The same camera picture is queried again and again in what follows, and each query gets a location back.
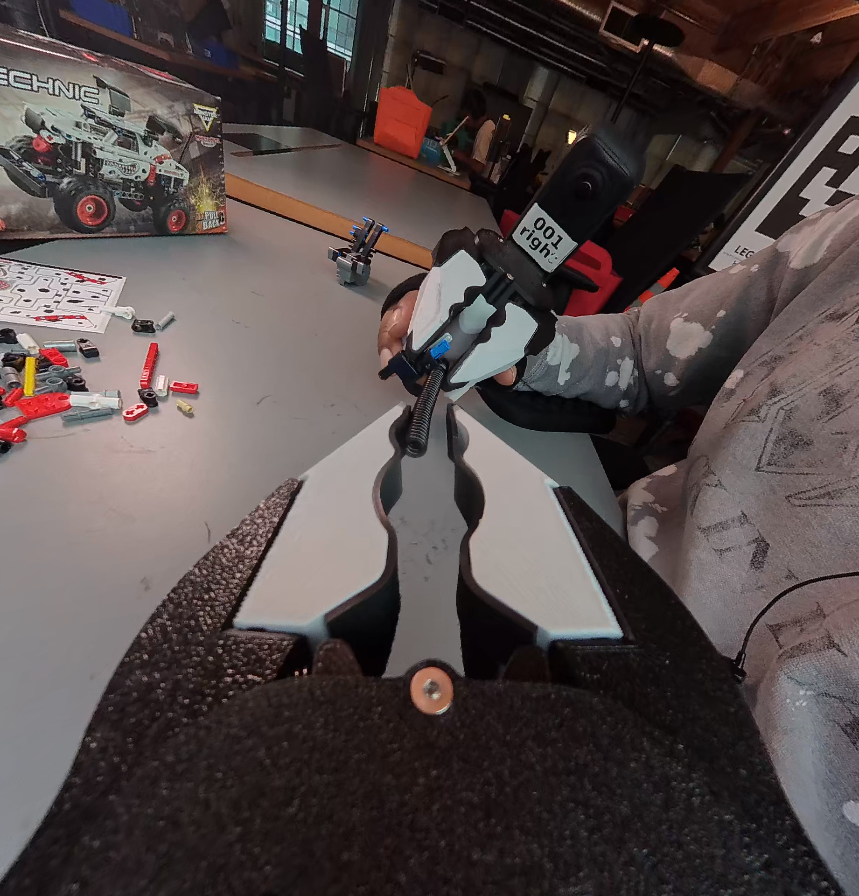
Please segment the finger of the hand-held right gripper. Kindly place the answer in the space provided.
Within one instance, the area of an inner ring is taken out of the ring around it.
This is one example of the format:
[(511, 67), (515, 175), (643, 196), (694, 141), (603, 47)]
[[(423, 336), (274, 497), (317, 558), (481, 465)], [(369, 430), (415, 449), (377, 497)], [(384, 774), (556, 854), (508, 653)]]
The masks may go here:
[(444, 394), (457, 401), (477, 384), (513, 368), (526, 355), (538, 330), (538, 320), (526, 308), (509, 302), (502, 308), (503, 322), (487, 326), (465, 354), (449, 370)]
[(481, 293), (468, 300), (465, 292), (487, 281), (480, 263), (458, 251), (433, 267), (419, 289), (408, 332), (407, 351), (414, 357), (440, 341), (449, 342), (444, 357), (465, 357), (489, 320), (489, 302)]

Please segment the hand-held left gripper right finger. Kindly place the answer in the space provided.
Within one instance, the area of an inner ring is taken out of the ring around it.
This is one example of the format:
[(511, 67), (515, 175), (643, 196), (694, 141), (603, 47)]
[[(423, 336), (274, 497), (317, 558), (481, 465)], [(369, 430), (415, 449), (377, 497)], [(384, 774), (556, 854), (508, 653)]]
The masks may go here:
[(457, 405), (446, 432), (467, 526), (456, 597), (465, 675), (498, 676), (522, 648), (623, 645), (625, 625), (566, 512), (572, 490)]

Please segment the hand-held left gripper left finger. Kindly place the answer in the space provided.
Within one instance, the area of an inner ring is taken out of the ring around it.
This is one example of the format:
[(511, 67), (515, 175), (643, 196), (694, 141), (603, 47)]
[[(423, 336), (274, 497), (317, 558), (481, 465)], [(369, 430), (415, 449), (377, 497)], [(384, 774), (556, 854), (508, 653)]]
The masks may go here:
[(397, 537), (388, 513), (401, 497), (400, 403), (301, 477), (248, 585), (233, 626), (298, 635), (316, 649), (344, 641), (366, 674), (383, 674), (401, 609)]

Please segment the black spring toy shock absorber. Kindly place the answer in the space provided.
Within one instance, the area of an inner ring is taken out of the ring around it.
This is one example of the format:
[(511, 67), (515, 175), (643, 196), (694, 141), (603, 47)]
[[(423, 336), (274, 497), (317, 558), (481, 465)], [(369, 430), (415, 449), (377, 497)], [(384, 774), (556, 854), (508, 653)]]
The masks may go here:
[(435, 404), (445, 383), (447, 369), (446, 362), (440, 360), (426, 375), (405, 435), (404, 448), (409, 457), (420, 458), (426, 454)]

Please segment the person's right forearm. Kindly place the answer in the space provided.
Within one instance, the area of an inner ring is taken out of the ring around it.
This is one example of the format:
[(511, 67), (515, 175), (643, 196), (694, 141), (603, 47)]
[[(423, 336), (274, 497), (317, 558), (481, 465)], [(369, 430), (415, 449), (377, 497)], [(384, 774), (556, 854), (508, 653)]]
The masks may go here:
[(625, 313), (562, 318), (515, 391), (629, 415), (712, 399), (769, 326), (787, 270), (771, 247)]

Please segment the grey desk with wooden edge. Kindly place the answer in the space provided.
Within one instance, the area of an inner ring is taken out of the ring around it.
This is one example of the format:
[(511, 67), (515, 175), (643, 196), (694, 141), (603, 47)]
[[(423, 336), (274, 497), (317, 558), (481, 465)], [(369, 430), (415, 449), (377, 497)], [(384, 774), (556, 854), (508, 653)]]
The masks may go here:
[(345, 243), (364, 218), (388, 228), (377, 251), (426, 269), (448, 230), (498, 230), (488, 203), (432, 173), (309, 128), (227, 125), (229, 199)]

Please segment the person's right hand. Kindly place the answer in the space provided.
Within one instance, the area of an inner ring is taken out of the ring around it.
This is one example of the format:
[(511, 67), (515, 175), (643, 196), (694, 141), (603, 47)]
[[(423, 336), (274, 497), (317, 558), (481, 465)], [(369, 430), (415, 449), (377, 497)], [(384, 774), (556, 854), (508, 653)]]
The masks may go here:
[(377, 336), (377, 352), (379, 356), (379, 369), (385, 369), (392, 357), (402, 351), (406, 340), (412, 308), (399, 302), (390, 307), (380, 320)]

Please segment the grey toy brick subassembly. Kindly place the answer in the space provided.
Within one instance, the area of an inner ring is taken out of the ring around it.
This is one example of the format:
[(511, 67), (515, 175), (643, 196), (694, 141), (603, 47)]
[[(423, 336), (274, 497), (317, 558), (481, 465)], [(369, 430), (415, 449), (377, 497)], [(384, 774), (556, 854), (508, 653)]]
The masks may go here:
[(352, 224), (349, 242), (340, 248), (328, 248), (327, 257), (336, 265), (337, 280), (343, 286), (365, 286), (371, 271), (371, 261), (377, 243), (389, 228), (372, 218)]

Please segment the orange traffic cone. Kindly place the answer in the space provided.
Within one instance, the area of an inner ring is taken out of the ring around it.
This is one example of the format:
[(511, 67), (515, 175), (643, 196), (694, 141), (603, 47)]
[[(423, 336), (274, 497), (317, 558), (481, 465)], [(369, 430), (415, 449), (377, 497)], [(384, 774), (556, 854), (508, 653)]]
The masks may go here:
[(668, 270), (656, 281), (654, 281), (643, 293), (640, 294), (640, 296), (633, 303), (632, 307), (641, 307), (653, 297), (659, 296), (661, 293), (668, 290), (673, 285), (678, 275), (680, 275), (679, 268), (673, 267)]

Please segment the orange plastic object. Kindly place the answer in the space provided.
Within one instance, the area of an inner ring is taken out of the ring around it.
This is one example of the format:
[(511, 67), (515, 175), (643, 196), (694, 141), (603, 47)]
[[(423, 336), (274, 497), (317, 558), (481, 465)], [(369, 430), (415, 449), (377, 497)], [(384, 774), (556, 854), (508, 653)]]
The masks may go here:
[(401, 156), (419, 157), (432, 107), (404, 86), (380, 88), (373, 132), (375, 145)]

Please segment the person's grey hoodie torso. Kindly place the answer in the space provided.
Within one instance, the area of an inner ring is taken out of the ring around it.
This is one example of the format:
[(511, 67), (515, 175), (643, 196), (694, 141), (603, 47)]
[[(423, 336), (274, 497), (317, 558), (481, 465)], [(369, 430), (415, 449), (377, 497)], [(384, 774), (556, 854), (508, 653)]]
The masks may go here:
[(775, 315), (686, 459), (630, 487), (628, 540), (729, 658), (787, 797), (859, 894), (859, 196), (773, 245)]

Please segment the black white printed sign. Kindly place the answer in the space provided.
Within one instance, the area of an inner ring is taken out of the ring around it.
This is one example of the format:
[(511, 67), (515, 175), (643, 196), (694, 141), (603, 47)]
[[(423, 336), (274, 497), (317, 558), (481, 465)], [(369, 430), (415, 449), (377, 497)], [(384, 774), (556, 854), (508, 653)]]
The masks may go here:
[(859, 58), (812, 122), (697, 263), (700, 273), (748, 260), (800, 221), (859, 195)]

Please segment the paned window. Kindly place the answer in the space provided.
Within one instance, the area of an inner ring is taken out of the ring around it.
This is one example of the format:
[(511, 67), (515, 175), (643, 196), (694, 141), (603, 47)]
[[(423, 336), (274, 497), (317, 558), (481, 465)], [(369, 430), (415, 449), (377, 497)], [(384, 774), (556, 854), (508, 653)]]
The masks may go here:
[(358, 1), (265, 1), (267, 49), (285, 49), (301, 55), (302, 33), (315, 28), (332, 55), (351, 63), (359, 4)]

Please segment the pile of assorted toy bricks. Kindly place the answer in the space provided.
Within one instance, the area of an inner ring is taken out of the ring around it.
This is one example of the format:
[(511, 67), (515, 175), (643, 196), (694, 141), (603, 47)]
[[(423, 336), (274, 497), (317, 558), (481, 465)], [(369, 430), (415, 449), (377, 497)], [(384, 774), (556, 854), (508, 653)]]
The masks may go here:
[(193, 417), (199, 384), (160, 372), (160, 356), (159, 343), (150, 342), (137, 390), (125, 399), (120, 390), (89, 386), (78, 364), (100, 360), (89, 338), (38, 342), (27, 332), (0, 328), (0, 459), (26, 442), (28, 426), (38, 420), (59, 419), (66, 427), (112, 418), (134, 424), (168, 399)]

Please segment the toy truck cardboard box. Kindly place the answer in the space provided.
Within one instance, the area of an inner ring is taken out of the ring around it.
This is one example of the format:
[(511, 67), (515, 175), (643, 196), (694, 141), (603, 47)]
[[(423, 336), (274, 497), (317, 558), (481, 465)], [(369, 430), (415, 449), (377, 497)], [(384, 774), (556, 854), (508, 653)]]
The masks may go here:
[(226, 231), (219, 98), (0, 24), (0, 239)]

